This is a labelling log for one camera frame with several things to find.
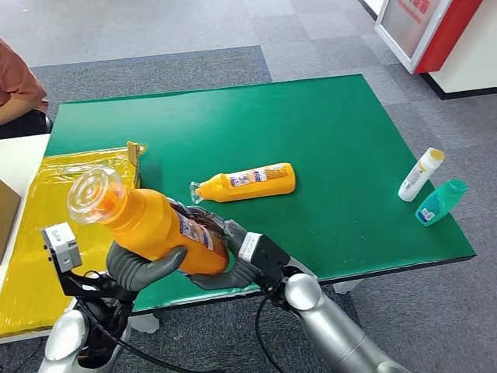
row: white bottle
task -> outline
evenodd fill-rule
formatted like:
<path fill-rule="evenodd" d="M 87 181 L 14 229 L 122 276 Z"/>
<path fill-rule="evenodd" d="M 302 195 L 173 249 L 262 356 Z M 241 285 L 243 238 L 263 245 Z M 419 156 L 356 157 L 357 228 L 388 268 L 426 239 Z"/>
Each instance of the white bottle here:
<path fill-rule="evenodd" d="M 406 202 L 412 202 L 446 156 L 441 150 L 428 148 L 400 185 L 398 196 Z"/>

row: yellow bag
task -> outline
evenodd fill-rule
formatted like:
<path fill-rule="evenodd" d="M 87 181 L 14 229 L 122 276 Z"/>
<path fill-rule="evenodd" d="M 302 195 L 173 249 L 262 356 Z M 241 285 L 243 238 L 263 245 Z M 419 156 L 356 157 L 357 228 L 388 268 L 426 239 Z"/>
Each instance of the yellow bag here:
<path fill-rule="evenodd" d="M 138 184 L 140 147 L 55 155 L 44 158 L 29 187 L 14 253 L 0 293 L 0 336 L 52 327 L 70 302 L 44 250 L 40 230 L 68 221 L 83 265 L 75 270 L 104 270 L 112 236 L 105 227 L 69 219 L 67 194 L 72 182 L 94 166 L 109 166 L 127 187 Z"/>

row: green table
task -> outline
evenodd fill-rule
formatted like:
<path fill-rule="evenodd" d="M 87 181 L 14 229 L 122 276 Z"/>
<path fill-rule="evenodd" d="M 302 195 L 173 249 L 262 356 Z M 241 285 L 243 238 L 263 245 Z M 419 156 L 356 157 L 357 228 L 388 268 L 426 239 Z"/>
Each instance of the green table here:
<path fill-rule="evenodd" d="M 474 256 L 448 216 L 432 227 L 397 191 L 416 162 L 361 75 L 60 106 L 46 155 L 146 145 L 143 187 L 189 203 L 190 181 L 290 162 L 292 194 L 202 206 L 263 232 L 339 282 Z M 137 311 L 255 291 L 202 291 L 173 274 L 142 291 Z"/>

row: cardboard box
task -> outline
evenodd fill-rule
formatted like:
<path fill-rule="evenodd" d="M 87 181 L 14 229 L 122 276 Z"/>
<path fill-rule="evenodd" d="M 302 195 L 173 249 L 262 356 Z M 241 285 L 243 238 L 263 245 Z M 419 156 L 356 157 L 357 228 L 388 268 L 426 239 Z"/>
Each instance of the cardboard box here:
<path fill-rule="evenodd" d="M 0 263 L 5 253 L 20 202 L 19 194 L 0 180 Z"/>

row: sticker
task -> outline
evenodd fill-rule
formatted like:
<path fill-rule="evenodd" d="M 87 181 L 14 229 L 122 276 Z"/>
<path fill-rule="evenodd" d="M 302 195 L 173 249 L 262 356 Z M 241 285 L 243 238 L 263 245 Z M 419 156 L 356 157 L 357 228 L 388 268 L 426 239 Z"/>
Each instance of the sticker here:
<path fill-rule="evenodd" d="M 209 250 L 212 251 L 214 249 L 214 243 L 212 241 L 212 237 L 210 237 L 207 228 L 195 223 L 195 221 L 185 218 L 178 212 L 176 212 L 176 214 L 179 220 L 179 233 L 185 237 L 192 239 L 193 241 L 200 242 Z"/>
<path fill-rule="evenodd" d="M 278 179 L 287 175 L 287 170 L 283 165 L 273 165 L 242 171 L 241 173 L 230 173 L 228 175 L 228 178 L 230 180 L 232 187 L 241 187 L 250 183 L 260 183 L 262 181 Z"/>
<path fill-rule="evenodd" d="M 416 181 L 418 181 L 419 178 L 421 177 L 423 173 L 425 173 L 426 169 L 423 167 L 421 162 L 416 163 L 416 165 L 411 170 L 409 175 L 402 183 L 402 187 L 406 192 L 413 185 L 414 185 Z"/>
<path fill-rule="evenodd" d="M 418 216 L 419 219 L 422 221 L 424 221 L 425 223 L 428 222 L 435 215 L 438 214 L 440 211 L 440 204 L 438 203 L 438 195 L 434 194 L 429 199 L 426 200 L 425 204 L 423 204 L 423 207 L 418 212 Z"/>

